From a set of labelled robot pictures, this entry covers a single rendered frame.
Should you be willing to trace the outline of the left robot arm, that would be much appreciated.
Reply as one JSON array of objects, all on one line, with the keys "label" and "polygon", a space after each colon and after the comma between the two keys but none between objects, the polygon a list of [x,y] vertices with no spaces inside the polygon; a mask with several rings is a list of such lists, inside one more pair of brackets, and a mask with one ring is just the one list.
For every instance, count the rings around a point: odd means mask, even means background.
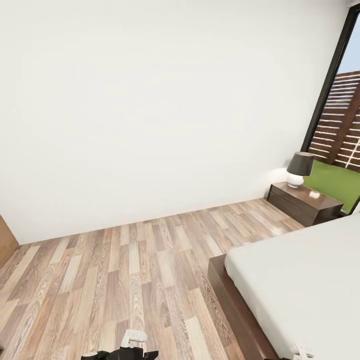
[{"label": "left robot arm", "polygon": [[158,350],[145,352],[143,356],[143,348],[134,347],[134,344],[129,342],[145,343],[147,338],[148,336],[144,331],[127,329],[118,350],[88,352],[81,356],[80,360],[155,360],[159,356]]}]

